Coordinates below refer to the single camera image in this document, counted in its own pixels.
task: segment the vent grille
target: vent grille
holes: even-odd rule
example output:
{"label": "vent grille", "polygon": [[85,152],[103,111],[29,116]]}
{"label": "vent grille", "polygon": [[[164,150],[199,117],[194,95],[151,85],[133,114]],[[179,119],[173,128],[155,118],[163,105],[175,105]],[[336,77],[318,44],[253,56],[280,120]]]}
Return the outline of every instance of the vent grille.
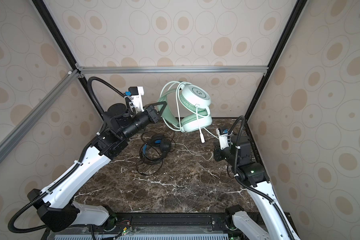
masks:
{"label": "vent grille", "polygon": [[[114,237],[111,234],[99,234],[96,240]],[[56,235],[54,240],[92,240],[90,234],[85,235]],[[201,233],[201,234],[135,234],[125,235],[117,240],[228,240],[226,233]]]}

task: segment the cable tie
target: cable tie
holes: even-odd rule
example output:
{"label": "cable tie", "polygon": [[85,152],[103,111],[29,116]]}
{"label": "cable tie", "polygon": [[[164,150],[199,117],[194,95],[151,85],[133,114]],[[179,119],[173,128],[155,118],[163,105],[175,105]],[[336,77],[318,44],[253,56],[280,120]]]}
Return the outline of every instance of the cable tie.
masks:
{"label": "cable tie", "polygon": [[77,161],[77,160],[75,160],[75,161],[73,161],[73,162],[79,164],[80,166],[83,165],[82,162],[79,162],[79,161]]}

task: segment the logo on ear cup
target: logo on ear cup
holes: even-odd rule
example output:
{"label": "logo on ear cup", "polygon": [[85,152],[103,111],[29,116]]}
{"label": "logo on ear cup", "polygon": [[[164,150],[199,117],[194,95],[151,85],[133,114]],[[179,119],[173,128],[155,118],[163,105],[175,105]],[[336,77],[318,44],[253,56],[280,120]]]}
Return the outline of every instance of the logo on ear cup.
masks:
{"label": "logo on ear cup", "polygon": [[201,91],[199,88],[192,88],[192,92],[201,98],[206,98],[206,94]]}

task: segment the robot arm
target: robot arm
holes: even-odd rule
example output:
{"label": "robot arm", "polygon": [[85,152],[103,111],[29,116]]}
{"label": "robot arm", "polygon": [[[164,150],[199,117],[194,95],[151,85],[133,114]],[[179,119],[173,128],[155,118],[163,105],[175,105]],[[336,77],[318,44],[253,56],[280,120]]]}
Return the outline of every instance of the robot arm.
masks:
{"label": "robot arm", "polygon": [[[25,233],[49,227],[53,232],[59,232],[76,224],[113,227],[110,209],[103,206],[79,204],[73,201],[73,196],[99,169],[128,146],[130,137],[148,124],[159,121],[167,103],[159,102],[143,107],[142,94],[144,94],[142,87],[131,87],[129,92],[126,92],[127,98],[134,97],[132,101],[134,106],[129,107],[137,109],[135,116],[131,117],[130,109],[122,103],[112,105],[102,114],[106,128],[103,127],[101,133],[97,133],[97,136],[86,146],[85,155],[80,158],[82,161],[76,160],[67,171],[43,189],[31,190],[27,195],[31,203],[11,218],[8,224],[10,231]],[[159,112],[154,108],[156,105],[163,105]],[[38,216],[45,225],[29,229],[14,227],[14,221],[32,205],[37,209]]]}
{"label": "robot arm", "polygon": [[249,140],[244,136],[228,136],[226,128],[218,128],[216,133],[219,142],[215,143],[213,152],[215,160],[224,159],[231,166],[236,166],[235,178],[239,179],[238,182],[241,185],[245,183],[243,186],[259,209],[268,232],[254,222],[243,209],[230,211],[231,226],[229,227],[240,229],[250,240],[300,239],[281,210],[264,167],[257,162],[252,162]]}

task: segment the wallpaper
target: wallpaper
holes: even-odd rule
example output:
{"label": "wallpaper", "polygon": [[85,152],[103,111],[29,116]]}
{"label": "wallpaper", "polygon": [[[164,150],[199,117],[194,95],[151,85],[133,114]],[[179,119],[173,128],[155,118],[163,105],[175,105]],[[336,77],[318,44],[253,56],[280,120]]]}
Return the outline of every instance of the wallpaper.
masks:
{"label": "wallpaper", "polygon": [[360,239],[360,1],[314,0],[250,118],[302,239]]}
{"label": "wallpaper", "polygon": [[[4,159],[0,164],[0,240],[41,238],[44,230],[17,234],[9,232],[7,224],[29,202],[30,190],[50,184],[79,158],[101,122],[80,83],[75,81]],[[20,228],[42,224],[33,207],[16,221]]]}
{"label": "wallpaper", "polygon": [[267,65],[295,0],[45,0],[82,66]]}
{"label": "wallpaper", "polygon": [[0,0],[0,142],[70,67],[27,0]]}
{"label": "wallpaper", "polygon": [[[186,81],[204,89],[211,97],[212,117],[238,117],[244,115],[263,73],[187,73],[187,74],[95,74],[106,80],[122,92],[132,86],[143,86],[143,105],[156,103],[160,92],[169,81]],[[124,103],[125,100],[104,84],[94,81],[93,89],[103,109],[106,111],[115,103]],[[176,98],[174,93],[168,95],[168,105],[174,116],[177,117]],[[180,116],[190,115],[179,102]]]}

